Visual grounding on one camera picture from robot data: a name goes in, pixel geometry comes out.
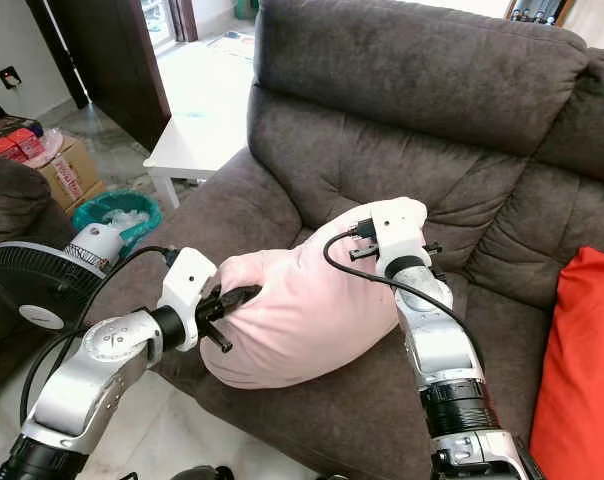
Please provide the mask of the pink pillow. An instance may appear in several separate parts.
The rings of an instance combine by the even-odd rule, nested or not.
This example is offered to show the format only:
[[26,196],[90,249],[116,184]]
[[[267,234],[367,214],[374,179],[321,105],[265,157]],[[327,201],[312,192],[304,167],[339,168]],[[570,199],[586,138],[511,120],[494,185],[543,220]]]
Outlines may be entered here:
[[260,250],[221,262],[221,291],[261,291],[216,323],[232,343],[205,340],[200,355],[221,383],[238,389],[292,387],[349,364],[398,324],[386,285],[334,269],[321,255],[330,238],[370,218],[375,204],[343,212],[292,250]]

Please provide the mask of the dark grey fabric sofa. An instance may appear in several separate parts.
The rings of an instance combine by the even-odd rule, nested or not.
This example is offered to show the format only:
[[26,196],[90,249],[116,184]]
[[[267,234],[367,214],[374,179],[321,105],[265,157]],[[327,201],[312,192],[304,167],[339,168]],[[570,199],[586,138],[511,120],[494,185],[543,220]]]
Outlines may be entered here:
[[[246,147],[151,241],[196,248],[219,268],[292,250],[353,207],[422,202],[427,269],[474,343],[500,426],[534,460],[559,274],[582,247],[604,252],[604,49],[566,29],[388,0],[262,0],[257,41]],[[322,259],[375,282],[378,257],[351,260],[370,244],[366,218]],[[166,273],[133,262],[98,310],[154,305]],[[321,474],[433,480],[401,324],[399,311],[369,351],[292,387],[221,383],[203,365],[205,340],[166,352],[155,371]]]

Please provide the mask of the patterned floor mat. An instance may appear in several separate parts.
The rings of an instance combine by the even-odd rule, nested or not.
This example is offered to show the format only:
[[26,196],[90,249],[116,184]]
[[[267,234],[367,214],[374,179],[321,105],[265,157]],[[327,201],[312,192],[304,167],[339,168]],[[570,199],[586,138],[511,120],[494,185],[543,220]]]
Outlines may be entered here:
[[234,58],[252,61],[255,59],[256,37],[252,33],[228,31],[209,41],[209,46]]

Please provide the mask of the red pillow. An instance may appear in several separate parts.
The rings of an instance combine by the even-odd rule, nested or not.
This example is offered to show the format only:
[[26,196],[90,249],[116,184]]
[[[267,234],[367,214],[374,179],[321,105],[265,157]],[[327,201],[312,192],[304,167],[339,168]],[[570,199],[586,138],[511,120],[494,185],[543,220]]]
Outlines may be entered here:
[[546,480],[604,480],[604,252],[561,270],[532,422]]

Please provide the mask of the teal plastic basket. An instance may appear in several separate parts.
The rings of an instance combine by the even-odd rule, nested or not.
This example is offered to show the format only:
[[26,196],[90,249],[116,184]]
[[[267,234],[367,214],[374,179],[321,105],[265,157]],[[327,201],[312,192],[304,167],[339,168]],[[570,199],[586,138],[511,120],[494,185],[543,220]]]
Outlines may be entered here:
[[113,189],[113,191],[88,198],[86,202],[77,207],[72,215],[73,227],[82,229],[91,223],[107,224],[107,214],[114,210],[138,211],[147,214],[147,219],[137,227],[124,229],[122,238],[129,246],[141,241],[148,233],[159,227],[162,221],[160,205],[151,197],[134,191],[134,189]]

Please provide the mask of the white side table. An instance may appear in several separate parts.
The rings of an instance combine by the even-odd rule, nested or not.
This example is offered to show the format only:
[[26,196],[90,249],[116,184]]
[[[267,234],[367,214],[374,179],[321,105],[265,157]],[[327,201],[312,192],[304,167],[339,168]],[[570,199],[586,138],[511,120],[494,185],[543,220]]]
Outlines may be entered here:
[[209,41],[166,52],[159,67],[171,118],[143,166],[157,193],[177,209],[177,180],[203,182],[247,145],[255,67],[211,49]]

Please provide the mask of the cardboard box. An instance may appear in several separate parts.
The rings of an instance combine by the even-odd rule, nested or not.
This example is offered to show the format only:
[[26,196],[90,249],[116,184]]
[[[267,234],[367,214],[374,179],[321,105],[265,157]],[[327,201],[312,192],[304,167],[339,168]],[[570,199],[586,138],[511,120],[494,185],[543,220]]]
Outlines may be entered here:
[[97,163],[82,140],[70,134],[55,134],[60,145],[52,148],[40,159],[28,161],[49,184],[50,195],[65,212],[73,212],[86,198],[104,191],[98,177]]

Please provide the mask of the red packages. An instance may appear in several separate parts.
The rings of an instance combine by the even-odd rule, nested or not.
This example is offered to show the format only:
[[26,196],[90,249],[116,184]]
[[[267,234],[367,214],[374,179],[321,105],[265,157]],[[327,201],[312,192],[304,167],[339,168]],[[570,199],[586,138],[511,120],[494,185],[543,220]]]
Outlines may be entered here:
[[41,137],[31,128],[17,128],[0,136],[0,159],[13,161],[13,163],[26,163],[45,154]]

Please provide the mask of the dark brown door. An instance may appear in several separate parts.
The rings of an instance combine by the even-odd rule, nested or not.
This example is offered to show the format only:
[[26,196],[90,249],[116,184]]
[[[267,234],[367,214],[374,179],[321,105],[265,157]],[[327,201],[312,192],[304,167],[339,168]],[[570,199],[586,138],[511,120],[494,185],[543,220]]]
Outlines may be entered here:
[[154,151],[171,118],[139,0],[23,0],[74,105]]

